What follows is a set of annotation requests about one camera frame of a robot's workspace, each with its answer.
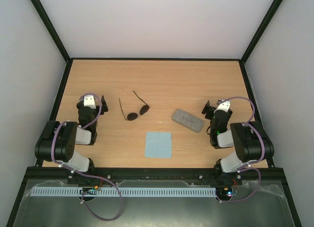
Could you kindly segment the grey glasses case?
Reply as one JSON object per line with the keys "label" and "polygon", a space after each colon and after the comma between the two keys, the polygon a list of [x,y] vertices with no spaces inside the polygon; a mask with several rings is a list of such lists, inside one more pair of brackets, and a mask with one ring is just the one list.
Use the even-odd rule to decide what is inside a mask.
{"label": "grey glasses case", "polygon": [[181,109],[177,109],[173,116],[172,116],[172,120],[180,125],[182,125],[183,127],[199,133],[202,130],[202,127],[204,125],[204,121],[189,114],[188,112],[185,112]]}

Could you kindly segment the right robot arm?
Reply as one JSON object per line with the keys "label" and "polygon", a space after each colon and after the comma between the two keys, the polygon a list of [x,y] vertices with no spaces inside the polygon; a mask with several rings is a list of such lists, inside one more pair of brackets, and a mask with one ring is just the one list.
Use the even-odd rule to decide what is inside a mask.
{"label": "right robot arm", "polygon": [[205,118],[210,120],[207,129],[210,144],[215,149],[235,149],[229,156],[217,160],[214,165],[213,177],[221,184],[231,178],[231,173],[240,173],[274,155],[273,143],[261,122],[228,124],[232,115],[230,106],[231,103],[227,100],[219,101],[217,107],[211,106],[208,101],[202,110]]}

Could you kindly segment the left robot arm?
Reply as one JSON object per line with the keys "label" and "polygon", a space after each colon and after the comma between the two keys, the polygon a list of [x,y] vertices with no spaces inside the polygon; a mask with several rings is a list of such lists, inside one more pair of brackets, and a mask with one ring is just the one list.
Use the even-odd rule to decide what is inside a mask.
{"label": "left robot arm", "polygon": [[91,158],[75,150],[76,145],[92,146],[97,139],[98,118],[108,111],[104,96],[83,95],[77,103],[78,122],[48,121],[36,143],[36,158],[67,169],[69,181],[96,184]]}

